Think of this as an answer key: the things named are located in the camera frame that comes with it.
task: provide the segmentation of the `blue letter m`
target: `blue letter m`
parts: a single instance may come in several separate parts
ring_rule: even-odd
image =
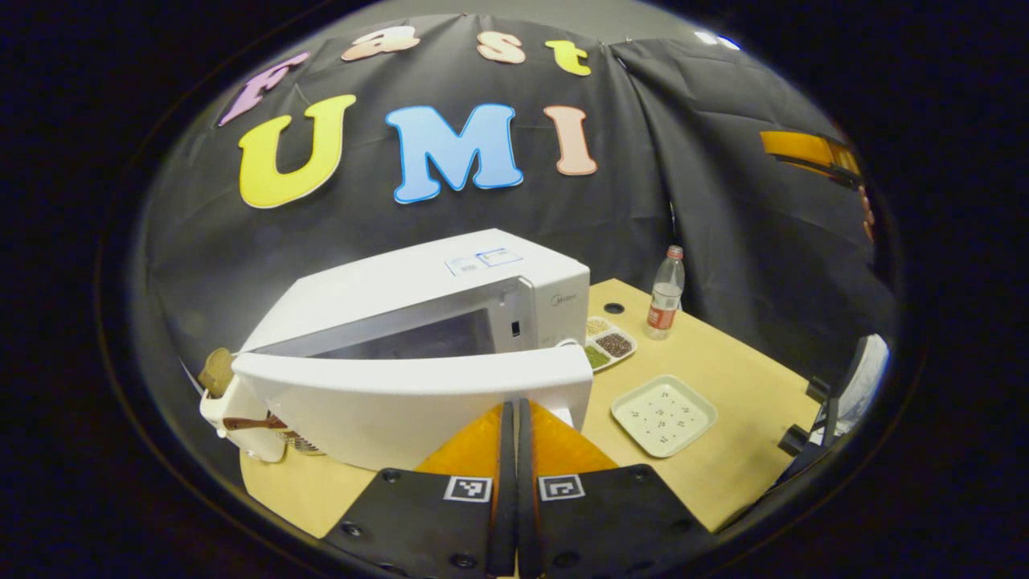
[[[400,134],[403,182],[393,191],[397,203],[425,201],[439,194],[439,181],[429,177],[429,158],[454,190],[464,188],[471,161],[478,154],[478,172],[472,182],[480,188],[497,188],[522,182],[511,151],[510,119],[514,109],[501,104],[475,107],[461,135],[447,124],[431,106],[400,108],[386,115],[386,122]]]

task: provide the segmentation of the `microwave label sticker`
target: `microwave label sticker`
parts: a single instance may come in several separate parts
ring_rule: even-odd
[[[475,253],[475,256],[482,259],[487,266],[502,265],[504,263],[509,263],[511,261],[518,261],[522,259],[522,255],[505,249],[503,247],[499,249],[491,249],[489,251],[483,251],[482,253]]]
[[[447,259],[446,263],[447,267],[450,268],[451,273],[455,276],[464,275],[466,273],[471,273],[489,266],[475,257],[454,257],[453,259]]]

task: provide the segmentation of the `plastic water bottle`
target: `plastic water bottle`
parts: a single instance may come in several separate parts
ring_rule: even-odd
[[[667,257],[658,267],[650,294],[650,313],[646,317],[646,336],[651,340],[668,338],[668,330],[679,310],[682,291],[686,286],[686,272],[682,266],[682,247],[672,245]]]

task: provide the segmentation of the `white divided tray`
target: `white divided tray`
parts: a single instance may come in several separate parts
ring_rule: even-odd
[[[647,455],[665,459],[700,438],[718,411],[675,376],[658,376],[611,404],[611,414]]]
[[[596,330],[592,335],[590,333],[591,328],[596,328]],[[602,346],[604,343],[609,342],[609,340],[605,340],[605,338],[608,336],[620,337],[623,340],[626,341],[626,343],[628,343],[628,346],[630,347],[629,350],[622,353],[620,356],[615,356],[616,353],[611,352]],[[600,364],[598,366],[594,366],[595,363],[593,360],[590,361],[590,366],[593,367],[594,373],[597,373],[607,368],[608,366],[617,364],[623,360],[632,356],[633,353],[636,352],[636,340],[634,340],[632,336],[627,334],[620,328],[611,324],[611,321],[607,320],[606,318],[600,318],[595,316],[587,319],[586,348],[587,349],[592,348],[596,352],[600,353],[601,355],[603,355],[605,358],[608,359],[607,362],[604,362],[603,364]]]

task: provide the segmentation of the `grains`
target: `grains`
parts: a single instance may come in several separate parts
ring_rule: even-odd
[[[633,350],[633,346],[629,342],[629,340],[618,336],[617,334],[608,334],[607,336],[600,338],[597,340],[597,346],[607,351],[607,353],[614,358],[622,358]]]
[[[611,360],[593,347],[586,348],[586,357],[590,359],[590,368],[599,368]]]
[[[600,334],[601,332],[607,330],[610,327],[611,325],[608,324],[603,319],[597,318],[594,320],[590,320],[587,321],[586,323],[586,334],[587,336],[596,336],[597,334]]]

